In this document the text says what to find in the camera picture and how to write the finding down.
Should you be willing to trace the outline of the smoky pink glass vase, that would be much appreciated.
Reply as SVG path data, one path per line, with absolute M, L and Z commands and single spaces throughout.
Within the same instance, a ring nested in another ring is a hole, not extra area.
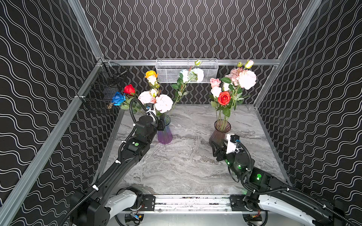
M 227 134 L 231 130 L 231 125 L 226 120 L 217 120 L 214 123 L 215 130 L 212 133 L 209 144 L 212 145 L 213 143 L 217 144 L 218 146 L 223 145 L 223 141 L 226 139 Z

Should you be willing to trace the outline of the yellow rose stem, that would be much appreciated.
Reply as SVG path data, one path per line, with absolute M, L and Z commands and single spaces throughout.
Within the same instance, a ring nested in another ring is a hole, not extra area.
M 147 71 L 146 73 L 145 73 L 145 77 L 148 79 L 149 77 L 155 77 L 155 78 L 157 78 L 158 77 L 158 74 L 155 72 L 155 71 L 153 71 L 153 70 L 151 70 L 151 71 Z

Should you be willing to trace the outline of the white flower spray stem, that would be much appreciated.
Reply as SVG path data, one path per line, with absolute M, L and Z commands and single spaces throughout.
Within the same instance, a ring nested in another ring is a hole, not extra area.
M 175 98 L 173 99 L 173 107 L 170 114 L 172 113 L 176 104 L 178 104 L 178 102 L 188 94 L 188 91 L 186 90 L 187 85 L 192 82 L 201 83 L 203 81 L 205 73 L 203 69 L 200 68 L 201 64 L 202 61 L 197 59 L 194 62 L 194 65 L 190 66 L 189 69 L 183 69 L 180 71 L 176 84 L 172 84 Z

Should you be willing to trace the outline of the orange red rose stem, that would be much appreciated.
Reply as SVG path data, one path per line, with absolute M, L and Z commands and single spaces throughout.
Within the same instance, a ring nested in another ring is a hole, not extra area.
M 231 115 L 230 93 L 228 91 L 221 92 L 217 102 L 218 102 L 217 111 L 219 112 L 218 119 L 221 119 L 223 115 L 223 120 L 227 121 Z

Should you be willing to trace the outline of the blue rose stem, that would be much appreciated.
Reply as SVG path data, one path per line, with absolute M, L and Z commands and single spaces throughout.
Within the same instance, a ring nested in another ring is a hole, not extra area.
M 132 100 L 131 97 L 123 93 L 116 92 L 108 107 L 109 108 L 119 107 L 122 110 L 129 110 L 131 100 Z

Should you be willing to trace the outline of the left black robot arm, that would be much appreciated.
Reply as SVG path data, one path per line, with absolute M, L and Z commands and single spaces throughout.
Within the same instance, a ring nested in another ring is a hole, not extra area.
M 67 221 L 77 226 L 106 226 L 111 218 L 124 209 L 142 207 L 141 193 L 134 189 L 129 188 L 112 196 L 120 180 L 148 152 L 157 131 L 165 127 L 156 115 L 155 103 L 141 104 L 146 114 L 139 119 L 133 113 L 135 103 L 141 104 L 141 101 L 137 98 L 130 101 L 133 130 L 120 145 L 117 159 L 85 192 L 75 192 L 71 196 L 71 207 L 60 221 L 61 226 Z

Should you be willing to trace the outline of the light pink carnation spray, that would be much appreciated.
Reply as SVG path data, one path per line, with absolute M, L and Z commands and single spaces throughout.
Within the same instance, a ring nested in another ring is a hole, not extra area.
M 172 99 L 168 95 L 159 94 L 156 89 L 142 92 L 139 95 L 138 100 L 144 105 L 154 104 L 155 109 L 161 114 L 170 111 L 173 107 Z

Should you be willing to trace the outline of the blue purple glass vase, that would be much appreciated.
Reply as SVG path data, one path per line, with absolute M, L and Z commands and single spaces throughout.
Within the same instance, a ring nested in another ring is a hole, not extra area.
M 165 128 L 163 131 L 157 132 L 157 138 L 159 143 L 167 145 L 170 144 L 173 140 L 173 134 L 170 129 L 171 118 L 168 115 L 163 115 L 161 116 L 161 119 L 163 120 Z

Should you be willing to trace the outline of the cream bud flower stem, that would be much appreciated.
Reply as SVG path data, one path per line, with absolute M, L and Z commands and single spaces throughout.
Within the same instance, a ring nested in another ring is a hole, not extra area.
M 151 89 L 159 89 L 160 85 L 159 85 L 159 83 L 158 83 L 158 81 L 157 81 L 157 77 L 156 77 L 156 76 L 154 76 L 154 75 L 149 76 L 149 77 L 147 78 L 147 80 L 148 80 L 148 83 L 149 83 Z

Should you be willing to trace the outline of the pink flower spray stem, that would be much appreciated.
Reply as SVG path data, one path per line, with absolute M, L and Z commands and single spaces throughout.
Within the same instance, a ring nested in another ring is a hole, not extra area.
M 246 90 L 250 90 L 256 84 L 256 74 L 251 70 L 254 61 L 249 60 L 245 64 L 238 63 L 237 67 L 232 69 L 230 73 L 220 79 L 210 79 L 211 84 L 211 106 L 216 110 L 218 119 L 218 97 L 221 92 L 228 91 L 231 95 L 231 112 L 235 110 L 237 105 L 243 104 L 248 98 L 244 94 Z

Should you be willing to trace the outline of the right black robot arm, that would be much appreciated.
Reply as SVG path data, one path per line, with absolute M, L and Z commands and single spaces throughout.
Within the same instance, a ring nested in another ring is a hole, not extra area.
M 274 212 L 305 226 L 355 225 L 346 218 L 340 201 L 312 197 L 255 167 L 250 152 L 238 139 L 209 144 L 217 161 L 226 162 L 233 180 L 247 190 L 241 201 L 232 202 L 232 208 L 241 204 L 248 211 Z

